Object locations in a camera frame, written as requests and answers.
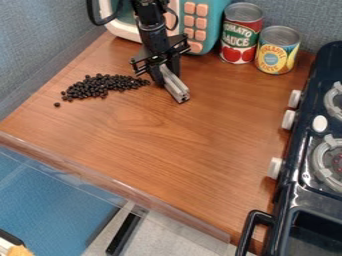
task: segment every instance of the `wood grain surface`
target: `wood grain surface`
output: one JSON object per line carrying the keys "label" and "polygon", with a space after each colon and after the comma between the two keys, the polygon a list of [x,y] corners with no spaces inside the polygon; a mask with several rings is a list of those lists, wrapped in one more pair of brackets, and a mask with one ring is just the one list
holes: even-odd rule
{"label": "wood grain surface", "polygon": [[[182,59],[191,100],[179,105],[151,85],[102,99],[60,101],[84,75],[132,75],[139,44],[106,33],[1,123],[1,130],[152,195],[232,235],[249,211],[272,211],[266,178],[289,133],[280,129],[292,89],[306,82],[313,56],[272,76],[253,63],[223,63],[214,51]],[[254,236],[260,248],[263,232]]]}

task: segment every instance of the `can label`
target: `can label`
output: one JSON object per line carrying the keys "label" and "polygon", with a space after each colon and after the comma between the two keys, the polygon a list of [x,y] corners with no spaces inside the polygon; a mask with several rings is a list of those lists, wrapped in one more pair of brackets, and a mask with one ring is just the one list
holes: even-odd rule
{"label": "can label", "polygon": [[253,29],[226,21],[223,25],[222,40],[231,47],[253,47],[258,40],[258,32]]}
{"label": "can label", "polygon": [[253,61],[261,26],[261,20],[249,24],[226,20],[223,24],[221,58],[234,64]]}
{"label": "can label", "polygon": [[291,46],[268,44],[260,39],[255,58],[255,65],[269,74],[284,74],[289,72],[295,63],[299,43]]}

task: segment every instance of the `stove knob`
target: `stove knob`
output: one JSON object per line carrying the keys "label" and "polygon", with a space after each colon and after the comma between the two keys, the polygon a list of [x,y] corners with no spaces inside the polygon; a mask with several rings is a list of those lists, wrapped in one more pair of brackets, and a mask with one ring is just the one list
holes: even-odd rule
{"label": "stove knob", "polygon": [[291,130],[296,117],[296,111],[286,110],[281,127],[285,130]]}
{"label": "stove knob", "polygon": [[293,90],[287,104],[290,108],[297,108],[300,102],[300,97],[302,96],[302,91]]}
{"label": "stove knob", "polygon": [[277,180],[282,164],[283,164],[283,159],[272,157],[270,165],[267,170],[267,176],[274,180]]}
{"label": "stove knob", "polygon": [[325,116],[316,116],[315,119],[312,122],[312,128],[316,132],[324,132],[328,127],[328,120],[325,118]]}

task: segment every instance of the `black stove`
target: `black stove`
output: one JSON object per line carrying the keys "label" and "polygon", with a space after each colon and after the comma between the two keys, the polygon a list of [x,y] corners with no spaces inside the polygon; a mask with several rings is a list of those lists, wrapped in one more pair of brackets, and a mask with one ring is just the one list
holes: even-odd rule
{"label": "black stove", "polygon": [[256,225],[267,225],[262,255],[342,255],[342,41],[317,54],[304,91],[291,94],[283,128],[292,137],[282,159],[272,215],[252,211],[236,255],[246,255]]}

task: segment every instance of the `tin can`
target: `tin can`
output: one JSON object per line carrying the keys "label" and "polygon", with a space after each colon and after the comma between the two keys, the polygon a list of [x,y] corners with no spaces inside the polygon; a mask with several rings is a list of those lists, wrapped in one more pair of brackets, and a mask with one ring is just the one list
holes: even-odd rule
{"label": "tin can", "polygon": [[271,26],[260,34],[255,65],[261,71],[280,75],[293,69],[300,46],[299,33],[289,27]]}
{"label": "tin can", "polygon": [[251,3],[235,3],[225,9],[220,56],[242,64],[254,60],[263,12]]}

